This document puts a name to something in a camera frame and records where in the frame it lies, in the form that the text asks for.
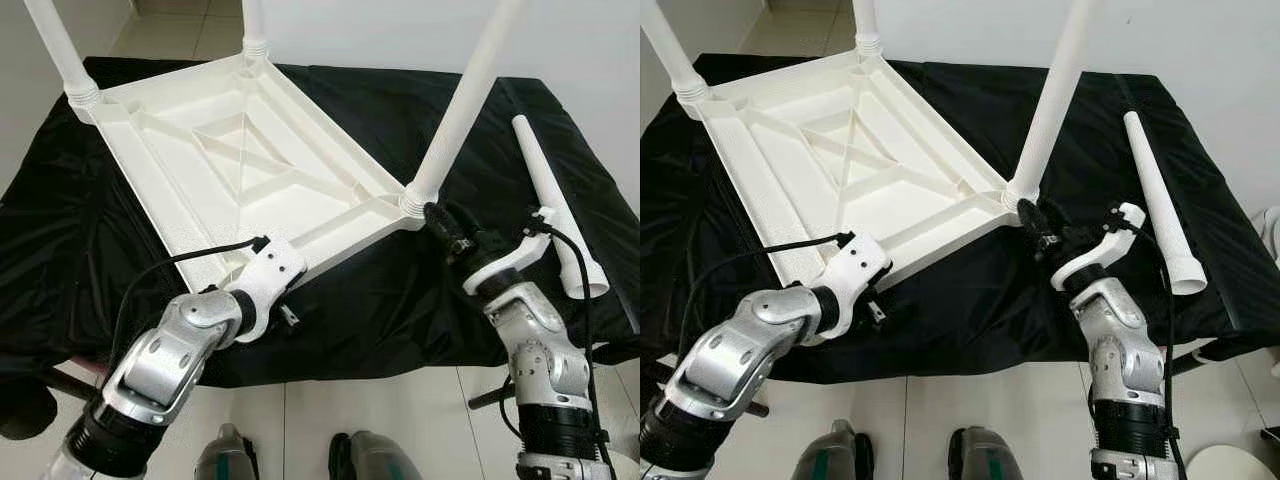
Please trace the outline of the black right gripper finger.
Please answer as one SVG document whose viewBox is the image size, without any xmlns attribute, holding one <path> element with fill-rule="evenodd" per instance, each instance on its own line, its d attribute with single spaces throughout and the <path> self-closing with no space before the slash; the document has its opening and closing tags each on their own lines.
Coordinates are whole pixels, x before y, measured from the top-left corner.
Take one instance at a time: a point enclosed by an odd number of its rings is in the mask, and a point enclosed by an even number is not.
<svg viewBox="0 0 1280 480">
<path fill-rule="evenodd" d="M 424 225 L 440 241 L 449 256 L 467 253 L 471 250 L 470 234 L 454 219 L 445 205 L 425 204 L 422 216 Z"/>
<path fill-rule="evenodd" d="M 1016 204 L 1016 211 L 1025 237 L 1034 251 L 1055 251 L 1061 244 L 1057 223 L 1051 220 L 1037 202 L 1020 198 Z"/>
</svg>

